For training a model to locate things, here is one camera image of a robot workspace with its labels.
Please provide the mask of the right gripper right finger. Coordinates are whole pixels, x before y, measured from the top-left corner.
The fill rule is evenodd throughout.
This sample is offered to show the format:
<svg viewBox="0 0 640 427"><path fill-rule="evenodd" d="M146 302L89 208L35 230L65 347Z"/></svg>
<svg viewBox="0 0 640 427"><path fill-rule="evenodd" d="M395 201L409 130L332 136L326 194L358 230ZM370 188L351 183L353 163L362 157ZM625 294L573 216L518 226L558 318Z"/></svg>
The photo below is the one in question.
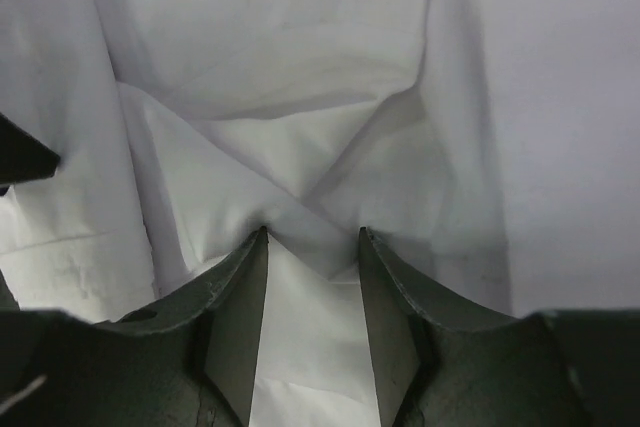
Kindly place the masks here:
<svg viewBox="0 0 640 427"><path fill-rule="evenodd" d="M514 318L406 263L368 228L358 267L384 426L635 426L637 310Z"/></svg>

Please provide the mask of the white long sleeve shirt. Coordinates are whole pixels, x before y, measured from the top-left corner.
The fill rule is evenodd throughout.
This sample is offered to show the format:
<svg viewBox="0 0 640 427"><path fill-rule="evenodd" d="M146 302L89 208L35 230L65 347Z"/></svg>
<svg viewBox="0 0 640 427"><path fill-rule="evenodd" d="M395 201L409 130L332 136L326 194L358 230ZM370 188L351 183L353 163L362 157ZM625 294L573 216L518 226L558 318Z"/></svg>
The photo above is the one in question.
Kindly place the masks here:
<svg viewBox="0 0 640 427"><path fill-rule="evenodd" d="M639 313L639 0L1 0L3 310L115 322L268 235L245 426L384 426L358 240Z"/></svg>

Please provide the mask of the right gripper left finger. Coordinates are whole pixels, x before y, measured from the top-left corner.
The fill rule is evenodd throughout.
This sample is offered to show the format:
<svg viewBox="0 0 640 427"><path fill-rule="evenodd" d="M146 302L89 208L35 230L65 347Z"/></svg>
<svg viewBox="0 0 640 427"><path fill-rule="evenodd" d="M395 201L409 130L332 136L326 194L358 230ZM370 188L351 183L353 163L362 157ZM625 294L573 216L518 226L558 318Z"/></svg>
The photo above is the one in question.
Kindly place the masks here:
<svg viewBox="0 0 640 427"><path fill-rule="evenodd" d="M1 313L5 426L245 426L264 312L265 229L115 322Z"/></svg>

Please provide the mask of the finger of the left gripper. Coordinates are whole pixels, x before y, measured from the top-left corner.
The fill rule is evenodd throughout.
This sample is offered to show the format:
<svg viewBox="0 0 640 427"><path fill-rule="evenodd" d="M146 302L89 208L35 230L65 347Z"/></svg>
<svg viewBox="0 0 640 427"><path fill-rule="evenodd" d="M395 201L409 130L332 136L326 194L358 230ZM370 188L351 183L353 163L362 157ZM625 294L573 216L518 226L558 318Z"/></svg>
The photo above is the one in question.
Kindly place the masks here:
<svg viewBox="0 0 640 427"><path fill-rule="evenodd" d="M1 115L1 184L16 185L52 177L60 156Z"/></svg>

